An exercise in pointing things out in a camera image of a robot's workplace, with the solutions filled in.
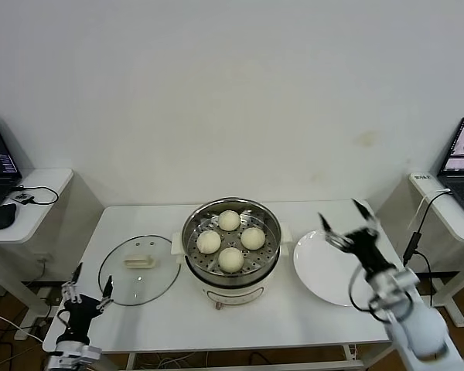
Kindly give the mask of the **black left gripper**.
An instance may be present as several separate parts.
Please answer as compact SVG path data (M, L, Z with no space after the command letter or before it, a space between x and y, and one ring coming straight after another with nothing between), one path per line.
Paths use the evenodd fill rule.
M109 275L102 291L101 300L81 295L77 291L77 282L80 277L83 263L80 262L72 273L70 279L61 287L64 302L64 311L69 313L65 331L57 338L58 342L89 342L88 332L91 321L101 314L109 304L113 292L113 279Z

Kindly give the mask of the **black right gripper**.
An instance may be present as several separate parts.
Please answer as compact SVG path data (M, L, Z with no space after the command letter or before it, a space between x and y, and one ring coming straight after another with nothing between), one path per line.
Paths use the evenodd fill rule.
M366 221L366 227L355 230L345 236L335 232L323 214L319 214L325 241L338 250L346 250L353 254L361 263L366 275L377 275L396 266L386 260L377 248L378 220L375 215L361 202L352 199L357 210Z

